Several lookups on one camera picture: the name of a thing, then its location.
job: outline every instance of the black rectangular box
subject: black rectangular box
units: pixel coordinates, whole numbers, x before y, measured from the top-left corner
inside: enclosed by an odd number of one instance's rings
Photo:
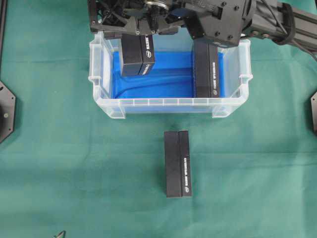
[[[210,97],[220,97],[218,47],[209,45]]]
[[[149,74],[155,64],[153,36],[140,36],[143,64],[139,75]]]
[[[188,132],[165,132],[164,146],[167,198],[192,196]]]
[[[209,48],[202,41],[194,41],[193,77],[195,82],[194,96],[210,98]]]
[[[120,53],[121,75],[137,76],[143,64],[140,36],[122,34]]]
[[[194,41],[193,77],[196,98],[218,98],[220,96],[217,47],[203,41]]]

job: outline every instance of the transparent plastic bin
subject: transparent plastic bin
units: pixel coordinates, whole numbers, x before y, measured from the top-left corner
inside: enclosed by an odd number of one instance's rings
[[[225,98],[149,98],[112,99],[113,53],[119,40],[105,40],[103,32],[90,43],[89,80],[98,106],[113,119],[125,119],[130,113],[211,113],[213,118],[225,118],[246,102],[249,96],[251,72],[250,41],[236,48],[219,50],[224,53]],[[191,51],[193,41],[186,29],[173,36],[154,37],[155,51]]]

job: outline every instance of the screw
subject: screw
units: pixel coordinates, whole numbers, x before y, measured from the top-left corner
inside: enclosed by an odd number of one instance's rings
[[[111,12],[109,10],[104,11],[104,16],[109,17],[111,15]]]
[[[268,38],[268,37],[269,37],[269,34],[262,34],[262,37],[263,37],[263,38]]]
[[[258,32],[258,31],[252,31],[251,34],[252,34],[253,36],[258,36],[258,35],[259,35],[259,32]]]

